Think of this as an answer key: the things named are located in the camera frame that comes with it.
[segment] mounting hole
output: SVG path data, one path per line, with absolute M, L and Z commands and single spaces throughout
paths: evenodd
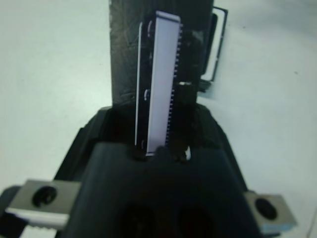
M 258 212 L 269 220 L 274 220 L 277 217 L 276 208 L 266 199 L 258 198 L 255 201 L 256 208 Z
M 133 205 L 123 213 L 121 232 L 124 238 L 149 238 L 155 227 L 154 213 L 148 207 Z
M 52 203 L 57 196 L 57 189 L 51 186 L 41 187 L 33 196 L 32 203 L 36 207 L 43 207 Z

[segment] metal bracket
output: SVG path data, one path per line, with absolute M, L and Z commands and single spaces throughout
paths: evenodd
M 28 180 L 5 210 L 31 226 L 63 230 L 80 182 Z

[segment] black plastic part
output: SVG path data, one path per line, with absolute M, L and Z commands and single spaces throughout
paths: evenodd
M 5 238 L 20 237 L 27 226 L 26 221 L 5 212 L 19 189 L 20 186 L 7 188 L 0 197 L 0 236 Z
M 179 212 L 197 205 L 211 218 L 213 238 L 261 237 L 221 149 L 195 149 L 192 159 L 181 164 L 161 148 L 140 162 L 125 145 L 105 142 L 93 149 L 62 237 L 122 237 L 122 217 L 131 204 L 153 211 L 153 238 L 182 237 Z
M 126 178 L 125 176 L 121 176 L 121 178 L 122 181 L 126 181 L 126 184 L 120 184 L 116 180 L 118 179 L 117 176 L 124 174 L 124 172 L 120 171 L 121 167 L 122 169 L 128 167 L 131 169 L 131 171 L 134 168 L 133 166 L 129 167 L 130 163 L 126 162 L 125 160 L 133 161 L 132 164 L 134 165 L 136 165 L 136 162 L 147 164 L 152 161 L 152 158 L 150 158 L 149 160 L 141 160 L 140 158 L 135 157 L 135 152 L 132 150 L 133 147 L 109 144 L 110 142 L 118 142 L 130 145 L 134 141 L 133 117 L 135 116 L 135 114 L 133 114 L 133 112 L 135 111 L 135 107 L 129 104 L 124 105 L 124 107 L 124 109 L 121 108 L 120 110 L 115 110 L 114 108 L 100 110 L 91 119 L 91 121 L 80 130 L 78 137 L 75 138 L 73 145 L 67 153 L 64 162 L 62 163 L 62 166 L 60 167 L 55 177 L 55 179 L 75 180 L 83 182 L 83 191 L 79 194 L 78 201 L 76 202 L 76 204 L 78 203 L 80 205 L 76 205 L 72 213 L 72 217 L 75 216 L 77 218 L 74 222 L 69 223 L 69 228 L 67 229 L 73 229 L 71 228 L 71 226 L 78 227 L 79 224 L 81 226 L 81 222 L 90 220 L 90 216 L 93 217 L 93 214 L 96 215 L 96 218 L 99 217 L 100 219 L 103 219 L 101 216 L 107 216 L 107 214 L 102 214 L 102 212 L 107 213 L 108 211 L 106 210 L 108 210 L 109 207 L 114 206 L 117 199 L 120 200 L 121 196 L 127 198 L 129 197 L 129 195 L 125 195 L 125 192 L 129 190 L 128 187 L 130 186 L 130 182 L 132 180 Z M 172 158 L 170 153 L 182 155 L 182 153 L 184 153 L 183 150 L 184 148 L 187 148 L 187 145 L 190 145 L 191 150 L 195 150 L 196 152 L 201 149 L 208 150 L 208 152 L 206 152 L 205 155 L 207 155 L 210 152 L 208 158 L 211 161 L 214 161 L 216 164 L 220 163 L 225 165 L 226 169 L 222 172 L 222 174 L 225 177 L 228 176 L 229 180 L 230 178 L 233 179 L 231 182 L 233 182 L 235 190 L 239 191 L 240 195 L 242 194 L 242 192 L 248 191 L 241 171 L 239 169 L 239 166 L 237 164 L 237 161 L 233 155 L 230 144 L 227 140 L 227 137 L 222 131 L 221 127 L 216 123 L 214 118 L 211 116 L 209 110 L 202 105 L 196 104 L 196 109 L 193 118 L 194 120 L 190 128 L 183 130 L 183 127 L 180 126 L 176 127 L 175 130 L 178 133 L 177 136 L 179 138 L 182 138 L 182 136 L 186 138 L 186 143 L 180 146 L 179 150 L 173 147 L 169 148 L 169 152 L 165 151 L 163 154 L 158 154 L 157 156 L 159 156 L 159 159 L 162 159 L 164 161 L 167 158 L 171 158 L 171 160 L 176 165 L 187 165 L 187 162 L 175 162 L 174 158 Z M 92 162 L 93 160 L 97 160 L 97 158 L 95 158 L 97 156 L 96 150 L 99 149 L 97 149 L 96 146 L 99 148 L 101 144 L 104 146 L 107 145 L 106 148 L 98 152 L 98 156 L 103 158 L 103 162 Z M 221 156 L 215 156 L 215 154 L 212 151 L 218 151 L 219 153 L 221 153 Z M 217 165 L 210 164 L 206 165 L 206 168 L 208 166 L 212 166 L 213 168 L 217 167 Z M 214 173 L 213 168 L 209 170 L 208 174 Z M 151 173 L 151 170 L 147 171 L 148 172 L 143 174 L 143 176 L 150 176 L 149 174 Z M 200 176 L 202 176 L 201 178 L 205 181 L 210 181 L 211 179 L 210 177 L 206 177 L 201 174 Z M 225 184 L 223 184 L 221 188 L 220 187 L 221 186 L 217 187 L 217 189 L 227 189 L 227 185 Z M 106 191 L 110 192 L 113 195 L 114 200 L 111 199 L 111 202 L 106 202 L 105 200 L 106 208 L 104 210 L 102 206 L 94 208 L 94 204 L 96 202 L 98 203 L 97 197 L 101 199 L 101 197 L 104 196 L 104 192 Z M 87 199 L 86 196 L 88 196 L 89 193 L 91 193 L 89 195 L 90 200 L 85 201 L 85 199 Z M 75 210 L 77 210 L 78 207 L 81 206 L 88 206 L 89 209 L 91 209 L 91 211 L 81 211 L 85 212 L 85 214 L 82 214 L 81 212 L 75 212 Z M 241 211 L 241 214 L 244 214 L 245 212 L 248 213 L 249 210 Z M 80 218 L 78 217 L 79 215 L 84 215 L 84 217 L 81 218 L 82 220 L 80 220 Z
M 107 140 L 112 133 L 109 126 L 110 116 L 111 108 L 101 108 L 87 125 L 79 130 L 54 179 L 81 181 L 95 143 Z

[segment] white surface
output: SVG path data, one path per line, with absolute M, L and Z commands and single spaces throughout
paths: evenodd
M 216 82 L 198 101 L 249 188 L 281 193 L 292 208 L 299 226 L 283 237 L 305 238 L 317 207 L 317 3 L 215 5 L 229 17 Z M 111 104 L 108 29 L 107 1 L 0 1 L 0 190 L 51 179 L 79 127 Z

